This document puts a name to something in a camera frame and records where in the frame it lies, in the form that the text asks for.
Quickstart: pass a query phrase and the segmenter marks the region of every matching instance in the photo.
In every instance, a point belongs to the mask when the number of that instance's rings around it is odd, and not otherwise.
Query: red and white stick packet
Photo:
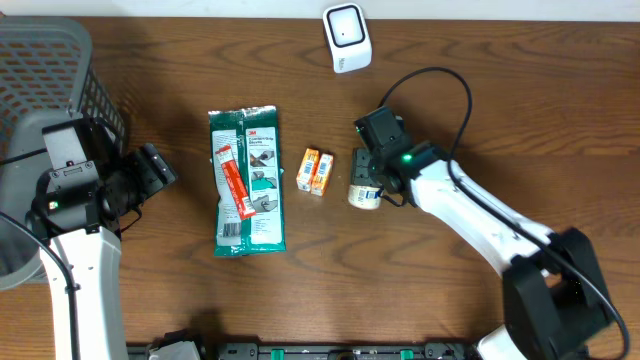
[[[238,208],[238,215],[240,219],[246,220],[256,214],[256,210],[253,208],[253,203],[249,199],[247,188],[242,182],[240,171],[238,170],[238,164],[236,164],[233,158],[233,152],[231,152],[231,145],[225,145],[216,151],[216,157],[220,161],[220,166],[224,172],[224,177],[227,179],[229,190],[231,190],[231,196]]]

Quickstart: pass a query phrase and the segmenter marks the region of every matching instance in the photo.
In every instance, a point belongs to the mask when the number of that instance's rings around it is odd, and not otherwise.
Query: white backdrop
[[[7,15],[320,18],[331,0],[0,0]],[[359,0],[370,19],[640,21],[640,0]]]

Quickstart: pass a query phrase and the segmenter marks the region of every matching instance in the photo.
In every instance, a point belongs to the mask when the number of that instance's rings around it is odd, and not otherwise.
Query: wooden table
[[[393,82],[447,66],[475,107],[459,161],[523,214],[593,241],[640,356],[640,25],[370,21],[372,64],[337,75],[319,20],[83,18],[94,65],[180,175],[145,204],[122,243],[126,337],[189,327],[211,341],[477,340],[502,323],[500,279],[468,244],[416,209],[346,200],[353,121]],[[213,258],[217,194],[207,111],[279,109],[288,252]],[[460,85],[415,78],[390,101],[416,141],[448,146]],[[295,185],[307,146],[336,154],[324,198]],[[53,357],[46,286],[0,294],[0,358]],[[615,326],[595,355],[621,348]]]

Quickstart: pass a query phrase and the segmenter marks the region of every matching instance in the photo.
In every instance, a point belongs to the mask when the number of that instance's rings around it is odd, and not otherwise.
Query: green package
[[[210,111],[211,158],[220,200],[215,256],[286,251],[282,213],[282,169],[275,106]],[[241,221],[215,152],[231,146],[256,215]]]

